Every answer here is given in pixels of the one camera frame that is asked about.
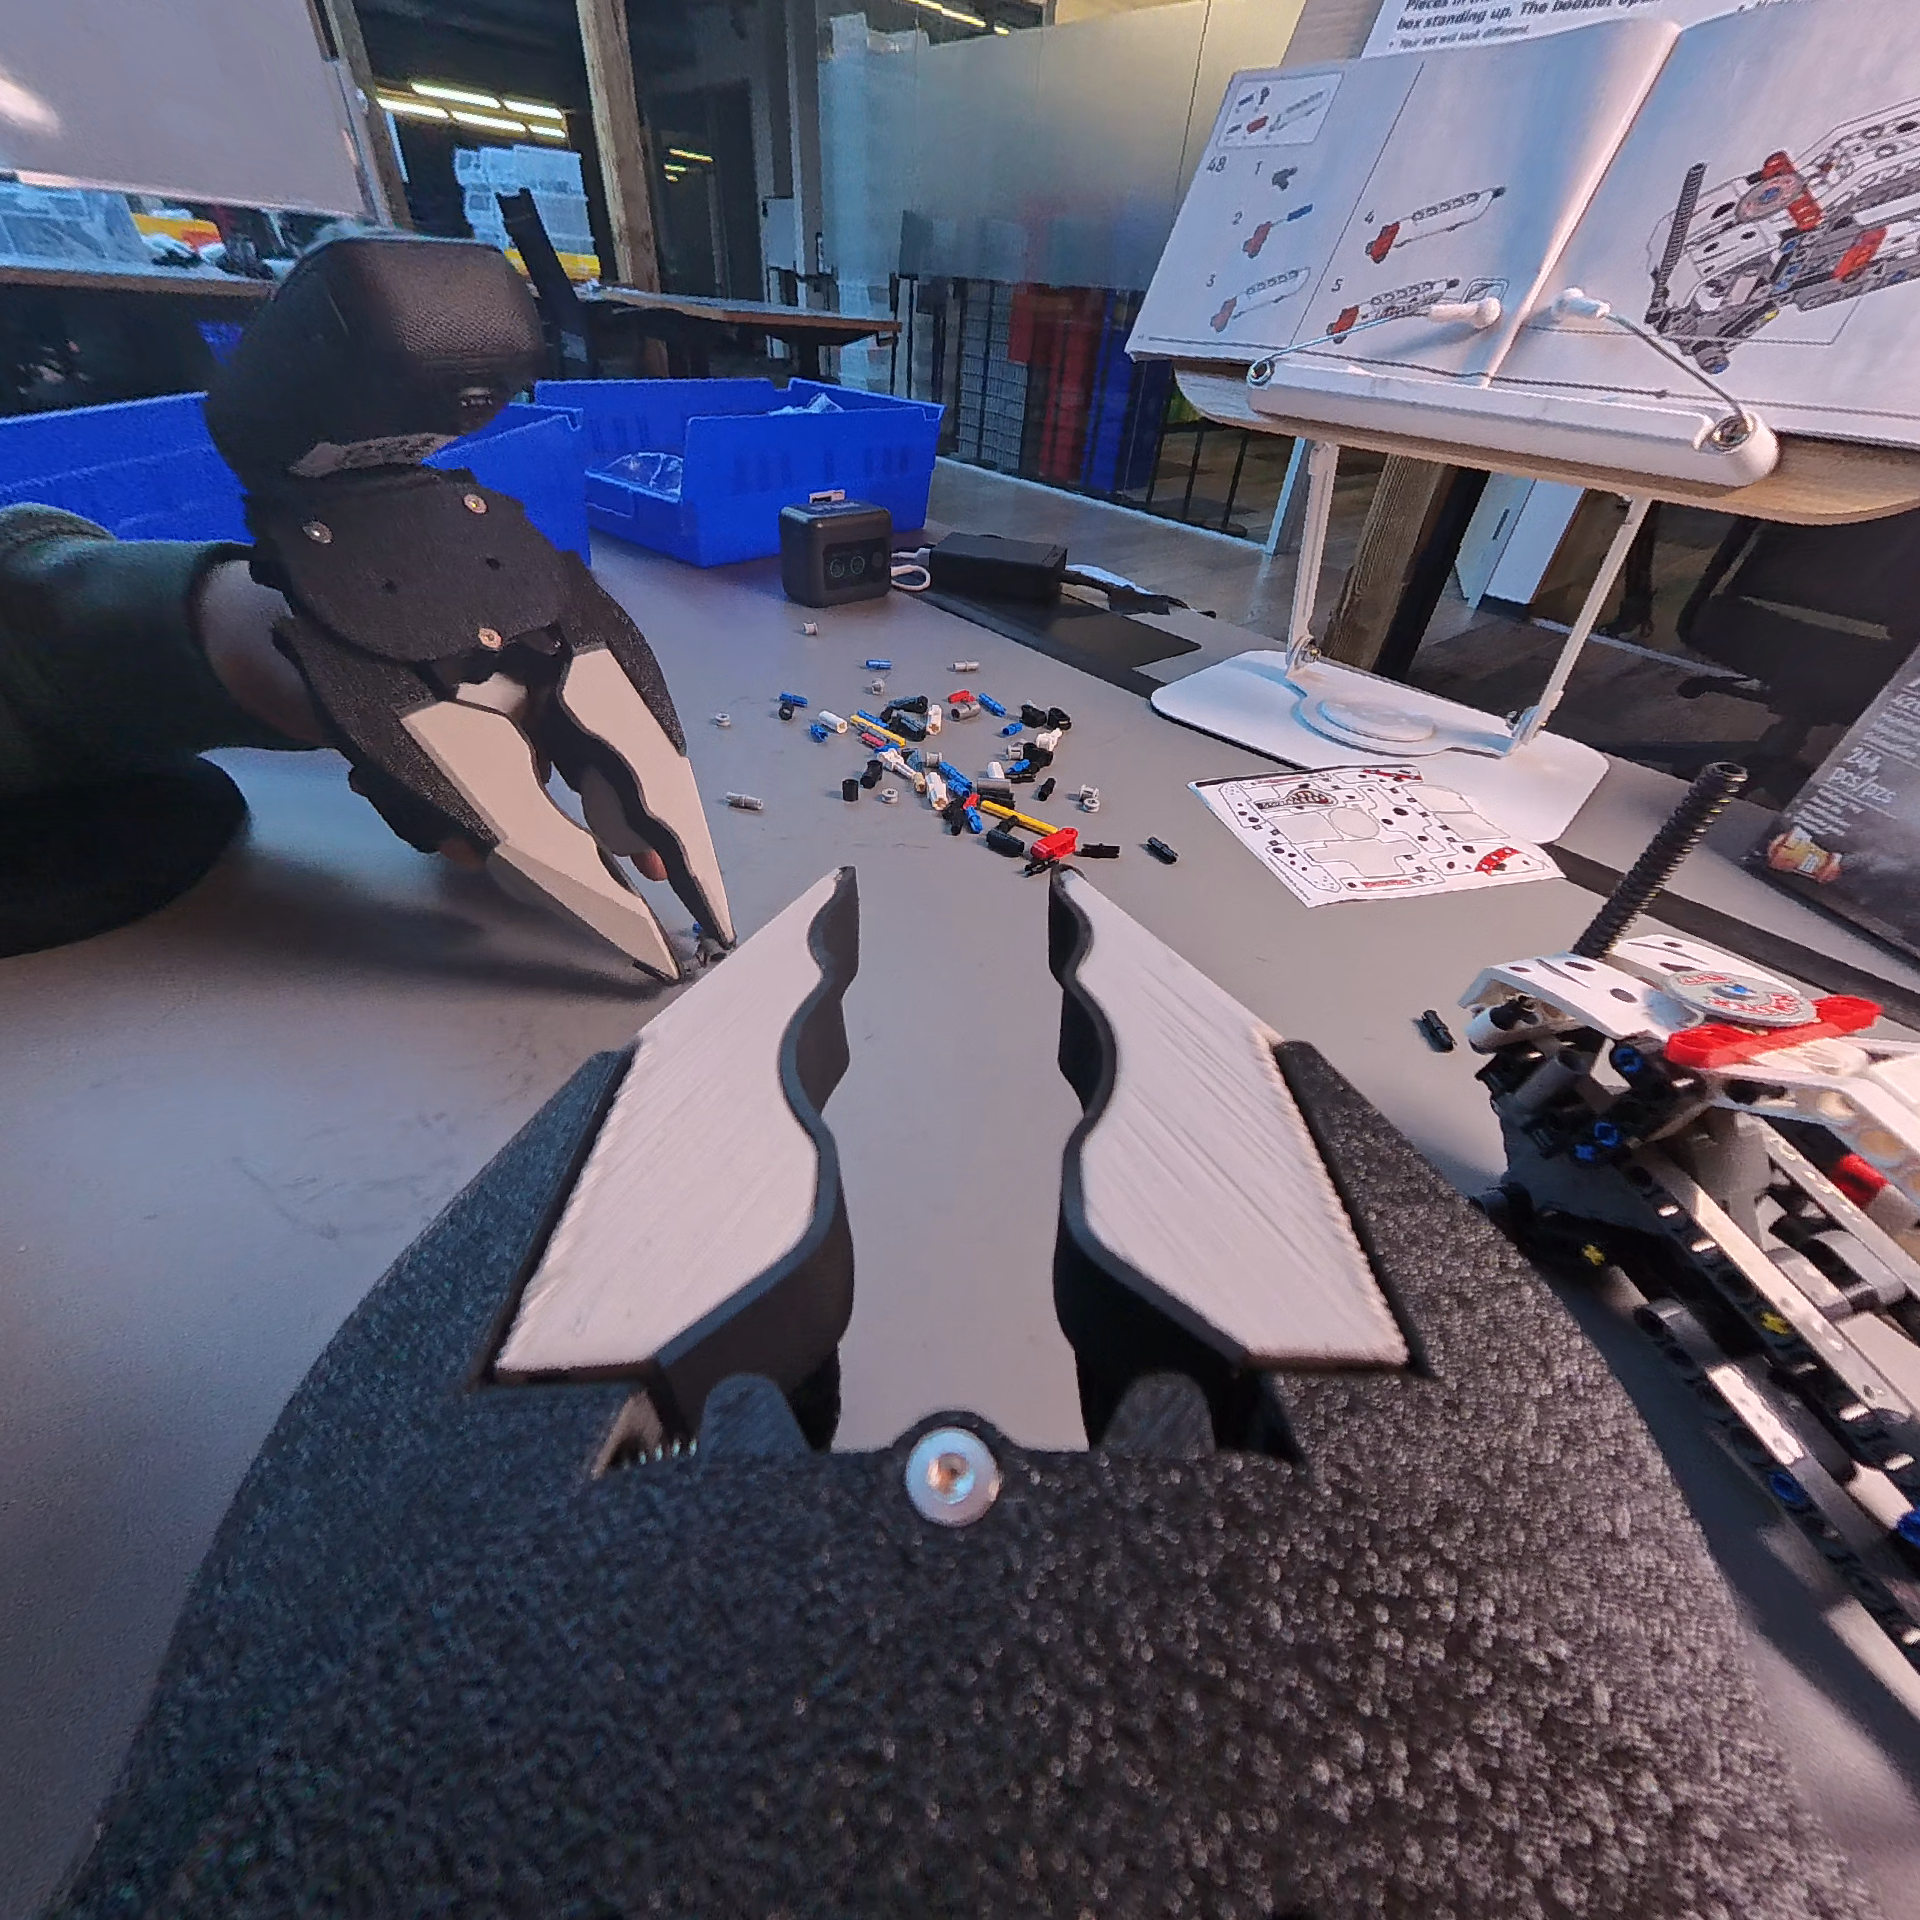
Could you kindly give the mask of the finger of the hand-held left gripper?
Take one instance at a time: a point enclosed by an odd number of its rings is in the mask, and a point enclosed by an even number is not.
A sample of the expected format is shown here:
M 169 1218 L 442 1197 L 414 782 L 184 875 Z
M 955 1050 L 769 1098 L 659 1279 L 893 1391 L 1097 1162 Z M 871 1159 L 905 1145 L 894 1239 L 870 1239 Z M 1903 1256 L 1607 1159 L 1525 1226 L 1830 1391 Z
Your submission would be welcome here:
M 704 799 L 663 695 L 649 695 L 608 649 L 575 651 L 555 686 L 547 744 L 583 802 L 602 864 L 632 886 L 622 857 L 653 850 L 702 935 L 730 950 L 737 930 Z
M 545 792 L 534 744 L 510 715 L 451 701 L 422 706 L 401 723 L 494 834 L 494 873 L 513 873 L 635 965 L 682 978 L 654 909 L 613 882 L 593 831 Z

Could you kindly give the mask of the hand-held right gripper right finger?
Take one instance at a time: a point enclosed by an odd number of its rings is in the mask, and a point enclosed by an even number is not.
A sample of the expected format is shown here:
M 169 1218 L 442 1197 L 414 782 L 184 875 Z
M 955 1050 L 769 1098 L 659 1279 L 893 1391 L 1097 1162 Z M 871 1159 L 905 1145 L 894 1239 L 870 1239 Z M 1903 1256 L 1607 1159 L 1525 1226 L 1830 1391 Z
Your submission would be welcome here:
M 1054 1305 L 1089 1441 L 1119 1449 L 1146 1378 L 1198 1393 L 1198 1446 L 1287 1454 L 1282 1374 L 1398 1374 L 1413 1335 L 1286 1073 L 1282 1034 L 1058 870 L 1048 959 L 1063 1152 Z

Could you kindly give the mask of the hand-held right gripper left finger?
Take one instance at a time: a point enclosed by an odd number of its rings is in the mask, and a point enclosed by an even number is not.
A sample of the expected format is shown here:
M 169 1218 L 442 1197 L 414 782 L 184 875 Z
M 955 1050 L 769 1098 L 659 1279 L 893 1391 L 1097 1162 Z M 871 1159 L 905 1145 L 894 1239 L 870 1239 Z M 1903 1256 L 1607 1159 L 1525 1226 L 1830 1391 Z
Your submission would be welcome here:
M 831 1446 L 856 1259 L 825 1101 L 856 970 L 845 866 L 639 1032 L 494 1378 L 632 1378 L 685 1438 L 720 1379 L 767 1376 Z

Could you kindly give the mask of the pile of small toy pieces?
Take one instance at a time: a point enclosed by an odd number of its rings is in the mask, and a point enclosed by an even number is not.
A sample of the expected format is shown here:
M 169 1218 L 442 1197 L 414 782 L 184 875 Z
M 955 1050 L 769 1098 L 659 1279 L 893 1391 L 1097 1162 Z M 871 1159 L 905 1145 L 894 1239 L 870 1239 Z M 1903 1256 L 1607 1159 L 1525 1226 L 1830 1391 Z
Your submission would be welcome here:
M 798 866 L 973 848 L 1030 870 L 1035 841 L 1119 853 L 1120 779 L 1089 695 L 1024 699 L 1027 672 L 965 659 L 821 614 L 782 623 L 769 653 L 709 659 L 689 744 L 723 853 Z

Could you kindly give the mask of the person's left forearm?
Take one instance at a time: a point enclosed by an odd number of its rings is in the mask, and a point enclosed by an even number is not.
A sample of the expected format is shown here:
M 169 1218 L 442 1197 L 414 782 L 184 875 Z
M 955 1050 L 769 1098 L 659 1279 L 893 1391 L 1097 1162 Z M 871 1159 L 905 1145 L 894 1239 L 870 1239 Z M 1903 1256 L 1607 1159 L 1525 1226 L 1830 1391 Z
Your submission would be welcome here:
M 225 542 L 125 542 L 6 509 L 3 952 L 78 943 L 193 888 L 248 817 L 223 747 L 283 747 L 221 683 L 198 614 Z

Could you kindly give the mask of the brown standing desk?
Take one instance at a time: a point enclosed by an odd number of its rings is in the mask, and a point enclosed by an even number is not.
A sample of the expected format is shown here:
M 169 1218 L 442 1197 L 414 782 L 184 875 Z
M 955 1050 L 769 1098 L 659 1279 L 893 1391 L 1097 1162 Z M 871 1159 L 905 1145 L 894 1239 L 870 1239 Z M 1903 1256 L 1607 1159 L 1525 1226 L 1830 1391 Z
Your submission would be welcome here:
M 893 318 L 667 294 L 633 286 L 598 286 L 579 291 L 579 298 L 598 318 L 622 314 L 642 337 L 659 339 L 671 376 L 709 376 L 712 349 L 730 336 L 741 336 L 789 347 L 798 376 L 825 384 L 831 379 L 823 361 L 829 347 L 839 349 L 864 339 L 890 345 L 901 330 L 901 322 Z

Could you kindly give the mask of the person's left hand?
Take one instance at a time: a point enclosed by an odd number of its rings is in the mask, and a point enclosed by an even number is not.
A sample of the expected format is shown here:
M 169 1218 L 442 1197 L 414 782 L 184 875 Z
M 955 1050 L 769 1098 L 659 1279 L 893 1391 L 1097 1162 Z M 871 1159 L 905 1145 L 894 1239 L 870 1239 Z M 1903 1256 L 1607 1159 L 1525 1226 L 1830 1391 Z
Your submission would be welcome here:
M 193 622 L 210 672 L 254 722 L 321 747 L 325 727 L 275 639 L 288 613 L 283 595 L 251 576 L 250 562 L 221 559 L 200 579 Z

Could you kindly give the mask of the toy sticker sheet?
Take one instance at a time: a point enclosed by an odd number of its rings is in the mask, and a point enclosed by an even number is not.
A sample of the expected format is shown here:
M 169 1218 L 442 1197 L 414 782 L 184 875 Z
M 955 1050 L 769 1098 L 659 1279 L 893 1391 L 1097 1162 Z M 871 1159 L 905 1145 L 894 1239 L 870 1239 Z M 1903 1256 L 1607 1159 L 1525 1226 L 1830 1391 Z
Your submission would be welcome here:
M 1309 904 L 1562 875 L 1544 848 L 1406 763 L 1192 782 L 1192 792 Z

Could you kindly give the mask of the black power adapter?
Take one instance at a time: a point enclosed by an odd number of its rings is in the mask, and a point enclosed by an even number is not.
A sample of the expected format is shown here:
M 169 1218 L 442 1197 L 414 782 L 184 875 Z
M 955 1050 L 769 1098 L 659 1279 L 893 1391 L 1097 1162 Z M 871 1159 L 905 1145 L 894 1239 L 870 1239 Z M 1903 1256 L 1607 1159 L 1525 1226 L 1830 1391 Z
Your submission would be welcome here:
M 969 600 L 1054 605 L 1061 599 L 1069 546 L 1006 535 L 950 531 L 928 551 L 928 586 Z

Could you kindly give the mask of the wooden pillar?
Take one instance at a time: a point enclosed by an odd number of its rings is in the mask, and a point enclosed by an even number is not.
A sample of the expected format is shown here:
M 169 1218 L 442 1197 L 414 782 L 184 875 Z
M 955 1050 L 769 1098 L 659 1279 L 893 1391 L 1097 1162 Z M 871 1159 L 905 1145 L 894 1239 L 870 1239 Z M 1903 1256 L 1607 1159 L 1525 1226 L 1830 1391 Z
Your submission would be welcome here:
M 1413 568 L 1438 528 L 1462 467 L 1391 455 L 1377 480 L 1375 498 L 1361 522 L 1361 536 L 1347 583 L 1318 632 L 1320 655 L 1377 670 Z
M 579 1 L 593 138 L 608 202 L 616 283 L 656 291 L 659 250 L 649 147 L 633 75 L 633 39 L 624 1 Z

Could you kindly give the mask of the white board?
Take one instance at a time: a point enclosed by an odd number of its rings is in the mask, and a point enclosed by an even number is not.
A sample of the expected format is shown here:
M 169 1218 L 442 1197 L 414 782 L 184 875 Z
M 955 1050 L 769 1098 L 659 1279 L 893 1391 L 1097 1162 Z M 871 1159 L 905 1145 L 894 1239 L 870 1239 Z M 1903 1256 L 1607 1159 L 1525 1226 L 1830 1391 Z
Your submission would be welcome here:
M 367 206 L 304 1 L 6 1 L 3 165 L 190 201 Z

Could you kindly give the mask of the toy set cardboard box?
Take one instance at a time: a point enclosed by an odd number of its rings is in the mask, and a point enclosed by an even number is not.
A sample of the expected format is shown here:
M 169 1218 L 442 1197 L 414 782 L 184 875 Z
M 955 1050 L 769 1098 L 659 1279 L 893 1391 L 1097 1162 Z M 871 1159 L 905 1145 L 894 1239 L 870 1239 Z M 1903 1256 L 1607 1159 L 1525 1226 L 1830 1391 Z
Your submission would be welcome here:
M 1918 955 L 1918 655 L 1768 825 L 1746 866 Z

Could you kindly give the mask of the light wood rounded panel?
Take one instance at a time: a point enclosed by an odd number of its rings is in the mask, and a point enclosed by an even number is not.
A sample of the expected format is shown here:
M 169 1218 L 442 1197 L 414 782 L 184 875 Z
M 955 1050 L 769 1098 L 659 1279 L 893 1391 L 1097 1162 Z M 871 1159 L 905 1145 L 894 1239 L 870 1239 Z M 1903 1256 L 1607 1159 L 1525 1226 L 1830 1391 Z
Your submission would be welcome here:
M 1751 486 L 1707 486 L 1686 478 L 1645 475 L 1592 464 L 1539 461 L 1507 449 L 1478 448 L 1457 435 L 1422 439 L 1378 427 L 1297 423 L 1265 415 L 1247 397 L 1235 367 L 1178 363 L 1175 382 L 1198 413 L 1249 432 L 1330 440 L 1365 448 L 1383 456 L 1462 465 L 1483 472 L 1517 472 L 1531 480 L 1600 488 L 1619 496 L 1650 496 L 1735 517 L 1833 525 L 1877 520 L 1918 506 L 1918 455 L 1909 448 L 1882 448 L 1832 439 L 1785 435 L 1769 475 Z

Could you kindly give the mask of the open instruction booklet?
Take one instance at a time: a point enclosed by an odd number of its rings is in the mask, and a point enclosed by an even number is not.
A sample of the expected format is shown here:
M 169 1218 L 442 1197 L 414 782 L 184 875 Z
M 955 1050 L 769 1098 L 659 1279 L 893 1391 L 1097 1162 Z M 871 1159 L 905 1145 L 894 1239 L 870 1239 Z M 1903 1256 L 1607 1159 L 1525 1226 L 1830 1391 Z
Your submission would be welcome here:
M 1915 58 L 1915 3 L 1763 3 L 1240 70 L 1129 349 L 1717 488 L 1913 448 Z

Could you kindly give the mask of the white instruction poster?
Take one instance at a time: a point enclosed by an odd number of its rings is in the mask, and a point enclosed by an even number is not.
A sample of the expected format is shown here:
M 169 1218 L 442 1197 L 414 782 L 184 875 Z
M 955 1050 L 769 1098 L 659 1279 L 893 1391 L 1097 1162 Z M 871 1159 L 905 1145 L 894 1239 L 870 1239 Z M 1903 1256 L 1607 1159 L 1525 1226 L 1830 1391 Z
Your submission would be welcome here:
M 1765 9 L 1769 1 L 1389 1 L 1362 56 L 1487 49 L 1624 19 L 1672 22 L 1679 31 L 1717 16 Z

